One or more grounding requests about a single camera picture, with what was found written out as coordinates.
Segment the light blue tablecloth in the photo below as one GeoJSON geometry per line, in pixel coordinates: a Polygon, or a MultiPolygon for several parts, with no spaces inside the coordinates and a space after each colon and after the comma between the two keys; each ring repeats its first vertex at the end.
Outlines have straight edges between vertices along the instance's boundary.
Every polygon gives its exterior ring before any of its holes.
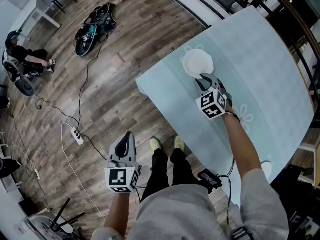
{"type": "MultiPolygon", "coordinates": [[[[190,49],[212,56],[214,75],[232,95],[233,109],[260,160],[272,163],[268,180],[273,181],[314,115],[304,80],[283,41],[254,7],[248,7],[202,32],[136,80],[203,166],[225,175],[233,159],[227,131],[221,118],[209,121],[197,107],[195,80],[182,64],[190,49]]],[[[230,178],[232,201],[240,204],[237,168],[230,178]]],[[[222,188],[229,194],[227,180],[222,188]]]]}

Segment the wrist strap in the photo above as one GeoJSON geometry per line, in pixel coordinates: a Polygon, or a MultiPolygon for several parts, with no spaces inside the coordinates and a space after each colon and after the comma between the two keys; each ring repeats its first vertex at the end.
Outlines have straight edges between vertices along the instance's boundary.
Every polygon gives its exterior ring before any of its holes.
{"type": "Polygon", "coordinates": [[[229,111],[226,111],[225,113],[228,114],[228,115],[234,116],[239,121],[239,123],[241,124],[239,117],[235,113],[232,113],[232,112],[229,112],[229,111]]]}

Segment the wooden floor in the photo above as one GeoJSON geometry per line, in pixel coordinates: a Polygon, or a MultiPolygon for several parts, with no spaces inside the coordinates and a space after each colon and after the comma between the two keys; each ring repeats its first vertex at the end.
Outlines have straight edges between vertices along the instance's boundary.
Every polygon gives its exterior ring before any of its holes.
{"type": "MultiPolygon", "coordinates": [[[[53,16],[62,27],[58,30],[41,20],[32,32],[30,48],[45,48],[49,57],[56,59],[55,73],[45,73],[35,82],[36,93],[76,118],[79,118],[78,96],[86,79],[86,66],[96,56],[100,44],[82,58],[76,56],[73,41],[89,13],[107,2],[117,5],[113,15],[117,25],[102,47],[98,60],[89,69],[89,80],[81,99],[81,129],[103,155],[107,155],[116,138],[132,131],[137,145],[137,160],[143,166],[138,186],[145,186],[151,175],[150,137],[157,136],[170,153],[176,133],[154,104],[139,93],[135,79],[205,28],[173,0],[78,0],[78,3],[62,0],[66,14],[56,10],[53,16]]],[[[23,193],[42,207],[45,206],[44,197],[55,212],[70,197],[71,202],[63,216],[68,219],[86,212],[87,215],[74,227],[82,227],[84,236],[90,239],[94,229],[104,224],[104,219],[73,174],[61,145],[62,122],[77,127],[76,122],[47,104],[37,110],[36,97],[23,96],[11,82],[8,86],[12,106],[1,118],[1,131],[6,132],[7,142],[11,144],[13,138],[15,144],[23,148],[10,117],[13,114],[31,160],[39,171],[39,183],[45,197],[37,181],[20,169],[15,177],[23,181],[23,193]]],[[[73,168],[102,214],[107,215],[114,194],[105,185],[106,162],[87,139],[84,145],[79,146],[72,139],[68,127],[64,127],[63,132],[65,152],[73,168]]],[[[17,148],[10,147],[5,151],[6,155],[20,158],[24,166],[30,167],[17,148]]],[[[201,170],[193,155],[189,155],[188,160],[195,173],[201,170]]],[[[168,171],[172,180],[171,164],[168,164],[168,171]]],[[[220,190],[210,197],[218,220],[223,223],[228,199],[220,190]]],[[[137,201],[136,195],[132,194],[128,228],[135,221],[137,201]]]]}

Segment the gray sweatshirt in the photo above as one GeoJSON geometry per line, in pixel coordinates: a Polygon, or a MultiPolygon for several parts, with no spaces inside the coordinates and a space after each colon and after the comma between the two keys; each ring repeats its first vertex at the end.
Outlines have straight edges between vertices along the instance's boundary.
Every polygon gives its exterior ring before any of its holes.
{"type": "MultiPolygon", "coordinates": [[[[242,179],[241,217],[255,240],[286,240],[287,215],[264,172],[255,169],[242,179]]],[[[112,228],[94,231],[91,240],[122,240],[112,228]]],[[[146,198],[140,205],[129,240],[227,240],[208,190],[176,185],[146,198]]]]}

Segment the yellow shoe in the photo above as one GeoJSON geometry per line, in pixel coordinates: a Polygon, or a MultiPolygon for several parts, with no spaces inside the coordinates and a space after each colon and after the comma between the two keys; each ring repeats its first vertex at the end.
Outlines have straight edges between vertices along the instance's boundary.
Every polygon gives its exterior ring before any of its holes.
{"type": "Polygon", "coordinates": [[[182,151],[185,150],[185,143],[180,136],[175,137],[174,139],[174,148],[181,149],[182,151]]]}
{"type": "Polygon", "coordinates": [[[153,153],[158,149],[162,149],[162,144],[161,144],[160,140],[158,140],[156,137],[151,137],[150,149],[153,153]]]}

